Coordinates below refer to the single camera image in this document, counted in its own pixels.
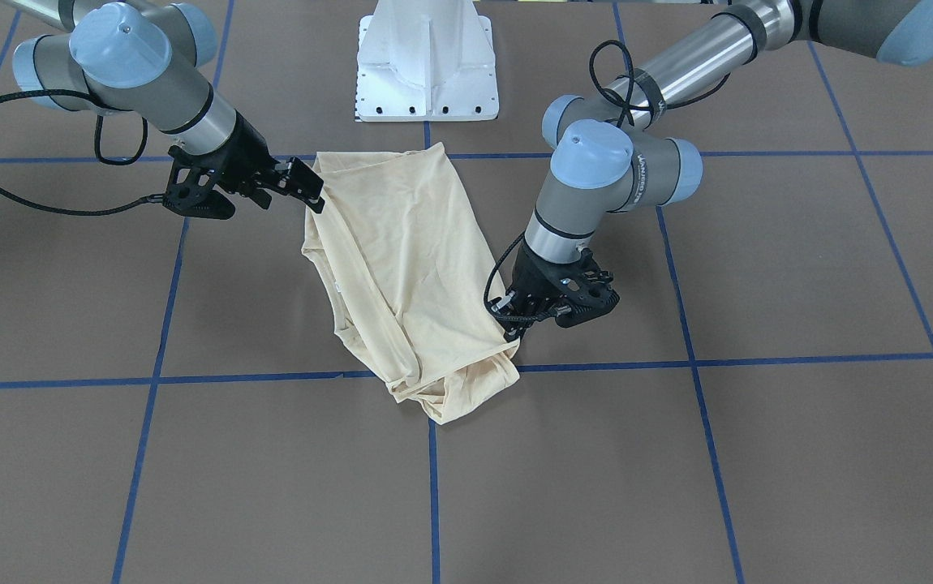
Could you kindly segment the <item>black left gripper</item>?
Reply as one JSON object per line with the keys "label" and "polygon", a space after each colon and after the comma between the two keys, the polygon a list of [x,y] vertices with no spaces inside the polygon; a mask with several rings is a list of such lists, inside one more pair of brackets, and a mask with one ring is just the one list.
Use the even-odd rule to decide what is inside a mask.
{"label": "black left gripper", "polygon": [[534,324],[532,317],[577,313],[575,293],[563,280],[580,277],[581,259],[560,264],[549,262],[528,243],[518,249],[507,295],[488,300],[488,313],[503,328],[507,341],[519,340]]}

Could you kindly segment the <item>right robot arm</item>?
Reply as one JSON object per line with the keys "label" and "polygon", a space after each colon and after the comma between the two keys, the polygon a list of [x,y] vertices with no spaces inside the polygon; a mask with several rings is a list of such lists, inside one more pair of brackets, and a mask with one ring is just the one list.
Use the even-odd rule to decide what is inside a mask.
{"label": "right robot arm", "polygon": [[188,2],[13,1],[11,7],[58,30],[15,48],[18,92],[0,104],[33,99],[98,118],[135,112],[144,128],[170,137],[165,190],[136,204],[162,204],[181,216],[225,221],[229,195],[262,209],[273,195],[325,206],[322,178],[292,157],[280,162],[264,138],[200,73],[217,55],[217,31]]}

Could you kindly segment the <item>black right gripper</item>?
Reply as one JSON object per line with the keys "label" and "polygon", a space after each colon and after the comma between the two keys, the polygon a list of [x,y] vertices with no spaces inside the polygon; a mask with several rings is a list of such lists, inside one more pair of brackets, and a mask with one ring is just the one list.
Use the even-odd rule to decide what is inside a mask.
{"label": "black right gripper", "polygon": [[279,195],[295,197],[315,214],[322,214],[322,178],[301,159],[278,162],[270,155],[264,137],[242,114],[230,138],[215,152],[209,185],[230,195],[247,197],[263,210],[269,209],[273,197],[265,190],[273,185]]}

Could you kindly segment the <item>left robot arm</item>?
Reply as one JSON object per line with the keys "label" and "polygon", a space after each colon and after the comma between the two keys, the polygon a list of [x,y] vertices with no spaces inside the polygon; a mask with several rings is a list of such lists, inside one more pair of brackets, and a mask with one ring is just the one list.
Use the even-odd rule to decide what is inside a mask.
{"label": "left robot arm", "polygon": [[593,97],[549,104],[542,137],[549,172],[530,220],[511,244],[507,291],[486,298],[488,314],[516,341],[540,321],[560,328],[610,313],[613,276],[589,247],[601,219],[689,199],[703,181],[703,159],[681,138],[648,128],[668,112],[721,88],[733,71],[793,41],[915,67],[933,59],[933,1],[730,1],[689,36],[641,66],[625,51],[625,74]]}

